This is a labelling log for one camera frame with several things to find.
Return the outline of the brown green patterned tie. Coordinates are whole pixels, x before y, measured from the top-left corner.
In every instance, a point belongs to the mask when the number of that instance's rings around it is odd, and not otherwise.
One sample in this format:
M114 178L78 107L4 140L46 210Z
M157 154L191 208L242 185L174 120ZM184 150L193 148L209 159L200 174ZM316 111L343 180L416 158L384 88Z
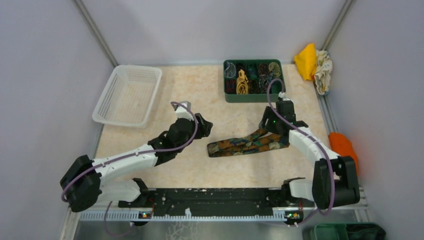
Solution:
M287 138L260 128L245 137L211 142L207 145L207 154L210 158L241 156L284 149L289 145Z

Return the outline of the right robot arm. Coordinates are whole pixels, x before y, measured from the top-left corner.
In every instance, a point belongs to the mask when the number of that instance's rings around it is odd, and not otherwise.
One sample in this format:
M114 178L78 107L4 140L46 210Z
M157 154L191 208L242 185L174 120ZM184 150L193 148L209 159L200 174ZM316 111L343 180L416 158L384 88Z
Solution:
M311 180L297 177L284 181L284 190L281 193L284 204L295 206L301 199L306 199L323 211L360 201L354 159L349 155L341 156L328 148L304 121L297 120L291 100L279 99L275 107L266 106L259 125L268 132L281 136L313 166Z

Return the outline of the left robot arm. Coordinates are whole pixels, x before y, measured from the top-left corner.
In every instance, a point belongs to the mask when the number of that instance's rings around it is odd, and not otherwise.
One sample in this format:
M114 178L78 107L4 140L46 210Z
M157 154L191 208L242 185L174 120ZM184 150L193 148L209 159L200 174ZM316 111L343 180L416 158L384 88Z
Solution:
M134 178L113 182L114 179L141 169L152 168L173 160L193 140L210 135L213 123L196 113L193 120L179 118L158 137L136 149L115 156L90 159L79 156L60 180L62 201L72 212L89 209L96 203L121 201L144 207L150 193L145 183Z

